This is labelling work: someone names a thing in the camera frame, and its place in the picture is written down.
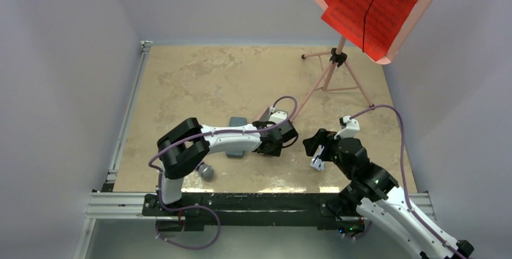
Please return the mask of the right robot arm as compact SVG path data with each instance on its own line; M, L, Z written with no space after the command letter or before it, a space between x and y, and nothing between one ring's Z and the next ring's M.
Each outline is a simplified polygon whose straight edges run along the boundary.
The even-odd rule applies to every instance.
M368 218L412 258L470 258L474 252L469 241L443 231L389 172L371 162L359 139L319 129L302 143L307 156L333 162L350 181L331 204L336 213Z

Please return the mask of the teal glasses case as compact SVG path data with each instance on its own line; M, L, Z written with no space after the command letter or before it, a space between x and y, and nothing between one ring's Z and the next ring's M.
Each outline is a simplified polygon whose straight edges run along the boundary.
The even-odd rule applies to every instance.
M248 120L245 117L231 117L229 119L229 127L238 127L244 126L248 123ZM231 159L241 159L245 156L244 150L230 150L226 153L227 158Z

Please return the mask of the pink glasses case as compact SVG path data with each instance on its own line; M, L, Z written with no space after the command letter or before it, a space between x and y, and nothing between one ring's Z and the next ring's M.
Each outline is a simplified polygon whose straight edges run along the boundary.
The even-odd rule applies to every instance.
M272 107L267 107L262 113L258 114L252 121L267 121L272 115Z

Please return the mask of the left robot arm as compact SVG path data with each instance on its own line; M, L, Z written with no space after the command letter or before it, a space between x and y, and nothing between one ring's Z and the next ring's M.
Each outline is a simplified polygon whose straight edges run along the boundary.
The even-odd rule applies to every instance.
M279 157L282 149L298 139L293 124L285 119L254 121L243 126L213 127L187 118L157 140L157 155L150 160L162 162L156 207L165 216L175 215L180 208L184 177L195 171L203 159L213 153L245 151Z

